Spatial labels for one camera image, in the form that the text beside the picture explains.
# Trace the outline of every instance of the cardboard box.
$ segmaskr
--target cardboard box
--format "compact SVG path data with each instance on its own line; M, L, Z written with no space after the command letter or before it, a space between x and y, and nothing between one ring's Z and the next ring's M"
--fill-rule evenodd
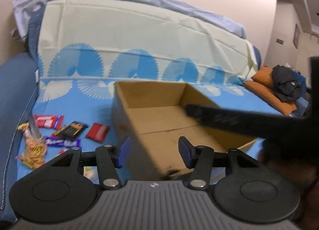
M132 140L127 165L133 179L176 179L190 173L178 152L180 136L216 152L247 151L253 144L253 137L199 125L186 115L187 104L218 106L187 83L115 83L112 119L119 139L130 136Z

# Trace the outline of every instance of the black jacket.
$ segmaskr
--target black jacket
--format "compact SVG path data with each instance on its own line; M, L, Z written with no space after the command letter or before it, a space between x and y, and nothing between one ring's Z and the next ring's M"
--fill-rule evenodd
M289 68L277 65L272 70L272 80L273 92L281 102L293 102L301 97L301 85Z

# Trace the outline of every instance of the white bedsheet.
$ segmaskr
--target white bedsheet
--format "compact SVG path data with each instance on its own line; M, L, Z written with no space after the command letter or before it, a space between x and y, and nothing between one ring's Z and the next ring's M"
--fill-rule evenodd
M38 52L43 77L234 84L257 72L248 41L190 16L120 0L49 2Z

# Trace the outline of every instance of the circular pad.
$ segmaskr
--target circular pad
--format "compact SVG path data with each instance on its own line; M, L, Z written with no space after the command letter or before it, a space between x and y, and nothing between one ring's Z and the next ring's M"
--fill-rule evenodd
M242 195L251 201L266 202L277 196L274 185L261 180L249 181L240 187Z
M59 180L46 180L37 183L32 194L42 201L56 201L64 198L69 192L68 184Z

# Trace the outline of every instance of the blue fan pattern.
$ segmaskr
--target blue fan pattern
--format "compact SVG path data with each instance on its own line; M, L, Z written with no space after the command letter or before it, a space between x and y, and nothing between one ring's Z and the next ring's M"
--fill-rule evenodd
M157 79L159 68L153 56L134 49L120 54L112 63L109 77Z
M44 75L44 66L43 66L43 61L41 59L40 54L38 54L38 69L39 69L39 77L43 77Z
M242 80L237 75L234 75L228 78L226 84L242 86Z
M224 84L225 72L220 66L207 68L200 82L207 84Z
M162 80L180 81L196 83L198 70L194 62L189 58L179 58L173 60L164 70Z
M70 44L61 49L50 63L48 77L72 76L103 77L104 66L98 52L83 43Z

